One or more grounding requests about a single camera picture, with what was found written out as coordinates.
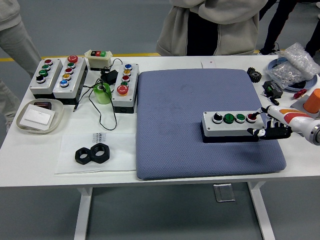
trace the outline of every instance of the switch box with lights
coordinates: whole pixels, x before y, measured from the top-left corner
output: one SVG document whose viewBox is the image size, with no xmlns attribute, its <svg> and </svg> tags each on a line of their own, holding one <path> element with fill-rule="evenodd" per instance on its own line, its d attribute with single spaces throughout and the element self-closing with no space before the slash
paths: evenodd
<svg viewBox="0 0 320 240">
<path fill-rule="evenodd" d="M 252 116 L 255 111 L 205 111 L 201 121 L 201 135 L 204 143 L 257 142 L 258 137 L 247 129 L 264 129 L 261 115 Z"/>
<path fill-rule="evenodd" d="M 122 63 L 120 65 L 112 93 L 112 103 L 116 113 L 133 114 L 135 112 L 138 77 L 138 64 Z"/>
<path fill-rule="evenodd" d="M 91 71 L 110 71 L 112 53 L 110 51 L 89 50 L 84 53 Z"/>
<path fill-rule="evenodd" d="M 76 105 L 87 76 L 88 67 L 84 57 L 71 55 L 64 62 L 53 94 L 64 105 Z"/>
<path fill-rule="evenodd" d="M 54 99 L 53 90 L 62 69 L 58 58 L 40 61 L 30 83 L 30 90 L 36 99 Z"/>
</svg>

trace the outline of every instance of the white table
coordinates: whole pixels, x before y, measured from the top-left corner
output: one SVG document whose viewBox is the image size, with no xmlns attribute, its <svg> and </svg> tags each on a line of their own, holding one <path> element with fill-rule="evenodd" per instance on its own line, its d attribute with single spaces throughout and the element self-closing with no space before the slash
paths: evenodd
<svg viewBox="0 0 320 240">
<path fill-rule="evenodd" d="M 277 56 L 194 56 L 194 57 L 121 57 L 124 63 L 139 64 L 140 72 L 167 69 L 202 68 L 202 63 L 213 61 L 216 68 L 242 69 L 249 67 L 262 73 L 259 83 L 254 83 L 255 90 L 263 106 L 271 105 L 262 96 L 262 84 L 270 80 L 264 75 L 268 63 Z M 113 69 L 119 69 L 120 61 L 114 62 Z M 89 71 L 85 84 L 92 85 L 100 76 L 99 72 Z M 308 91 L 311 94 L 320 83 Z M 27 90 L 20 110 L 28 102 L 34 100 Z M 284 92 L 279 100 L 282 106 L 289 107 L 293 102 L 293 93 Z M 114 122 L 110 104 L 103 108 L 102 122 Z M 34 188 L 78 188 L 81 201 L 74 239 L 85 239 L 90 212 L 92 189 L 97 187 L 142 186 L 142 185 L 178 185 L 205 183 L 248 182 L 255 211 L 264 239 L 275 239 L 268 214 L 260 192 L 260 187 L 271 180 L 298 180 L 320 178 L 320 147 L 307 142 L 300 135 L 293 133 L 288 139 L 279 140 L 287 166 L 281 172 L 232 175 L 217 177 L 194 177 L 164 180 L 143 181 L 137 178 L 135 171 L 97 172 L 55 175 L 57 159 L 60 152 L 62 136 L 65 134 L 92 134 L 105 132 L 99 125 L 98 112 L 87 98 L 84 98 L 76 112 L 73 105 L 64 106 L 64 114 L 58 127 L 44 135 L 22 132 L 14 121 L 0 149 L 0 188 L 34 187 Z M 113 133 L 135 133 L 137 115 L 117 113 L 118 126 Z"/>
</svg>

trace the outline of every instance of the black gear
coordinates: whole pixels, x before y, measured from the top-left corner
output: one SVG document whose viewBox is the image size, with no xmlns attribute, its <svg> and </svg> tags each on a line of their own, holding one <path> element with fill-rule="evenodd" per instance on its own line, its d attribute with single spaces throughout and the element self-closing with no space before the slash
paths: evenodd
<svg viewBox="0 0 320 240">
<path fill-rule="evenodd" d="M 258 83 L 261 79 L 261 73 L 258 71 L 252 71 L 249 73 L 249 77 L 251 79 L 251 82 Z"/>
<path fill-rule="evenodd" d="M 246 71 L 247 74 L 255 72 L 256 70 L 253 67 L 249 67 L 248 71 Z"/>
</svg>

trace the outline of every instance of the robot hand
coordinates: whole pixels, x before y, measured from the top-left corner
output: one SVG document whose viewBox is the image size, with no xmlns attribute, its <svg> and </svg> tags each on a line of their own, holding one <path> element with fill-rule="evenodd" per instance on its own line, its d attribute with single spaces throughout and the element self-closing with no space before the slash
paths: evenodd
<svg viewBox="0 0 320 240">
<path fill-rule="evenodd" d="M 261 107 L 257 112 L 255 112 L 251 117 L 255 118 L 258 114 L 268 113 L 267 108 Z M 291 136 L 292 130 L 291 127 L 285 126 L 283 123 L 280 123 L 277 119 L 267 114 L 267 121 L 265 129 L 253 129 L 248 128 L 247 131 L 253 136 L 259 137 L 262 140 L 274 140 L 274 139 L 287 139 Z"/>
<path fill-rule="evenodd" d="M 255 118 L 262 113 L 267 114 L 266 128 L 247 129 L 250 134 L 258 136 L 259 139 L 286 139 L 295 132 L 302 134 L 310 143 L 320 145 L 320 120 L 315 120 L 295 108 L 272 105 L 267 108 L 261 107 L 252 114 L 252 117 Z"/>
</svg>

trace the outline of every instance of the hex nut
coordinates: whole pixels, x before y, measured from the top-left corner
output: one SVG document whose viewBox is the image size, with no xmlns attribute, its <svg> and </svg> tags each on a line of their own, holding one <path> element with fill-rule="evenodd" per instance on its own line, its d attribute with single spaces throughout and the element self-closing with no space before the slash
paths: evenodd
<svg viewBox="0 0 320 240">
<path fill-rule="evenodd" d="M 104 152 L 102 155 L 97 156 L 98 152 Z M 90 148 L 90 158 L 98 164 L 102 164 L 110 158 L 109 147 L 103 143 L 97 143 Z"/>
<path fill-rule="evenodd" d="M 77 163 L 85 165 L 91 161 L 90 159 L 90 150 L 86 147 L 82 147 L 75 152 L 74 159 Z"/>
</svg>

